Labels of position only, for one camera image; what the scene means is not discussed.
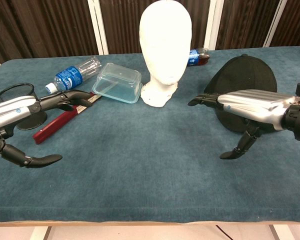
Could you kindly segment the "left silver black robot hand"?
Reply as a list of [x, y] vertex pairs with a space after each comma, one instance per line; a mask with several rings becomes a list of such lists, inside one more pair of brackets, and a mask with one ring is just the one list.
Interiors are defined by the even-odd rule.
[[34, 115], [51, 109], [71, 111], [72, 106], [91, 107], [90, 93], [81, 90], [67, 90], [36, 99], [32, 95], [20, 96], [0, 103], [0, 155], [20, 167], [43, 168], [62, 159], [59, 154], [45, 157], [26, 156], [20, 149], [6, 143], [14, 135], [15, 126]]

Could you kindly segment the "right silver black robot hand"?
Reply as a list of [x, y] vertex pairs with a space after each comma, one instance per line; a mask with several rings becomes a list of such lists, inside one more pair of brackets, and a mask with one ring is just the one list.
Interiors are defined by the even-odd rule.
[[202, 93], [193, 98], [188, 105], [206, 105], [207, 107], [234, 114], [246, 120], [246, 130], [237, 146], [220, 155], [220, 159], [233, 160], [244, 155], [261, 136], [264, 126], [275, 131], [289, 129], [285, 123], [286, 113], [291, 107], [300, 107], [300, 95], [288, 95], [278, 92], [246, 89], [220, 93]]

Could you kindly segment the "black baseball cap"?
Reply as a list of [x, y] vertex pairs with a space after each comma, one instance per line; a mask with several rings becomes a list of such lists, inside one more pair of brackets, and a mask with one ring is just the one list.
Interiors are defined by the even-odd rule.
[[230, 59], [214, 75], [206, 94], [225, 94], [239, 90], [277, 92], [277, 80], [272, 69], [261, 59], [242, 54]]

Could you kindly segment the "white foam mannequin head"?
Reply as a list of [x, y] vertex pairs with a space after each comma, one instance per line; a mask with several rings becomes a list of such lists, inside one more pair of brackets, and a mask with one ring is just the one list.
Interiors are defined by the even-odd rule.
[[150, 80], [141, 90], [144, 103], [163, 107], [178, 88], [190, 55], [192, 21], [175, 0], [158, 0], [142, 13], [139, 43]]

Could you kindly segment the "black mesh pen cup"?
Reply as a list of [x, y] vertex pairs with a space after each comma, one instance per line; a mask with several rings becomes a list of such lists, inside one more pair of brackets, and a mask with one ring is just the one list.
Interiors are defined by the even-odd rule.
[[[19, 83], [0, 92], [0, 103], [22, 96], [33, 96], [38, 100], [35, 88], [31, 83]], [[16, 127], [22, 131], [35, 129], [42, 125], [47, 120], [47, 117], [45, 112], [34, 113], [25, 120], [19, 122]]]

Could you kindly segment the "red pen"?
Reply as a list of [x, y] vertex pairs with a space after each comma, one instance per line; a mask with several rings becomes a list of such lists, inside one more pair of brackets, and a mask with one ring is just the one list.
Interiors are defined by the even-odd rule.
[[48, 125], [36, 132], [32, 138], [37, 145], [43, 143], [46, 139], [55, 134], [59, 129], [66, 125], [74, 117], [82, 113], [87, 107], [83, 105], [72, 106], [72, 111], [65, 111]]

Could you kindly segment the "clear blue-label water bottle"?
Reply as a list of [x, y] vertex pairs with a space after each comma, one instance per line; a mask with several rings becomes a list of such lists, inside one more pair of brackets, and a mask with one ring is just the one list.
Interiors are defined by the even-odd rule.
[[84, 81], [97, 75], [102, 64], [96, 56], [90, 57], [77, 65], [71, 65], [68, 68], [57, 73], [54, 80], [45, 86], [49, 94], [72, 90]]

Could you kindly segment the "dark brown pleated curtain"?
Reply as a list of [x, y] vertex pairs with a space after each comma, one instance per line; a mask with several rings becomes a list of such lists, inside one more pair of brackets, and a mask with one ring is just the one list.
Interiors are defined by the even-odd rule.
[[[110, 54], [140, 53], [143, 11], [157, 0], [99, 0]], [[216, 49], [261, 47], [280, 0], [224, 0]], [[300, 0], [287, 0], [270, 42], [300, 46]], [[0, 63], [99, 55], [88, 0], [0, 0]]]

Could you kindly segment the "clear plastic food container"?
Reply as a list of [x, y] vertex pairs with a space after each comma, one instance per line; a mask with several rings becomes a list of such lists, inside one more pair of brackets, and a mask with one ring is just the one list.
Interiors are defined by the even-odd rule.
[[96, 76], [92, 92], [127, 104], [139, 100], [142, 75], [139, 71], [114, 63], [107, 63]]

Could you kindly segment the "blue table cloth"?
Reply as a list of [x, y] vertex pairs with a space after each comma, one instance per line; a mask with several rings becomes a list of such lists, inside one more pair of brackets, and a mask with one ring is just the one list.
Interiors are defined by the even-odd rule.
[[300, 83], [300, 46], [216, 50], [188, 67], [162, 108], [102, 97], [42, 144], [16, 129], [6, 142], [31, 157], [60, 154], [44, 168], [0, 157], [0, 222], [300, 222], [300, 141], [262, 135], [239, 159], [221, 160], [240, 135], [214, 110], [188, 106], [231, 58], [272, 69], [278, 91]]

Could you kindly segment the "white metal table leg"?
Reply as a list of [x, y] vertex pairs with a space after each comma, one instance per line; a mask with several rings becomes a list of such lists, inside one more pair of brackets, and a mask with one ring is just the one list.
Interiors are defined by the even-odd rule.
[[295, 240], [289, 226], [286, 224], [270, 224], [269, 228], [274, 240]]
[[51, 229], [51, 226], [35, 226], [29, 240], [48, 240]]

